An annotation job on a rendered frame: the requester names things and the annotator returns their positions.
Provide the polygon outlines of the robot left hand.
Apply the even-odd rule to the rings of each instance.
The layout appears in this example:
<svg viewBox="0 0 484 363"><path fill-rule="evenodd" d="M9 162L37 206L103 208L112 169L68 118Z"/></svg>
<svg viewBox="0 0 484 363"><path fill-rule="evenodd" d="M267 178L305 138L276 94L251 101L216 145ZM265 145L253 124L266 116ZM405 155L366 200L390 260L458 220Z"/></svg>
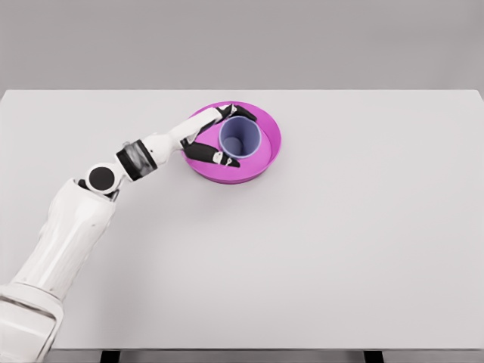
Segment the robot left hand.
<svg viewBox="0 0 484 363"><path fill-rule="evenodd" d="M216 137L218 145L212 146L197 141L197 137L233 116L245 116L257 123L257 117L239 104L226 104L211 107L185 120L169 134L181 145L181 150L189 160L234 168L240 167L240 160L227 155L219 145L219 130Z"/></svg>

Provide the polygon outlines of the lavender blue cup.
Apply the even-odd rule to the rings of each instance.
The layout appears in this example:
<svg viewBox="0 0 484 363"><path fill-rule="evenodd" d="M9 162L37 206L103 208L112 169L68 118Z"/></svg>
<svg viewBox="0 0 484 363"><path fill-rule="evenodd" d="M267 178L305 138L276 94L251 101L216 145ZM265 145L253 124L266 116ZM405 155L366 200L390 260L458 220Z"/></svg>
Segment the lavender blue cup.
<svg viewBox="0 0 484 363"><path fill-rule="evenodd" d="M230 157L245 159L254 155L262 143L262 132L256 121L233 116L222 123L219 145Z"/></svg>

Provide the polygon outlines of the magenta plate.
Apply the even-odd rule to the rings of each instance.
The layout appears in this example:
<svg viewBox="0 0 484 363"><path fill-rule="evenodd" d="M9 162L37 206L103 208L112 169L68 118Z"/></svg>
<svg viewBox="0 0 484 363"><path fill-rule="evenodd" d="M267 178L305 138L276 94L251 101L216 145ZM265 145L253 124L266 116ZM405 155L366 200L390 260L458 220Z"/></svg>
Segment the magenta plate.
<svg viewBox="0 0 484 363"><path fill-rule="evenodd" d="M251 157L240 160L240 167L222 166L189 160L183 153L188 165L197 173L213 182L235 185L248 182L262 174L276 159L281 149L281 130L276 121L264 110L247 103L236 102L257 117L257 124L262 131L262 143ZM217 125L197 137L203 144L217 146Z"/></svg>

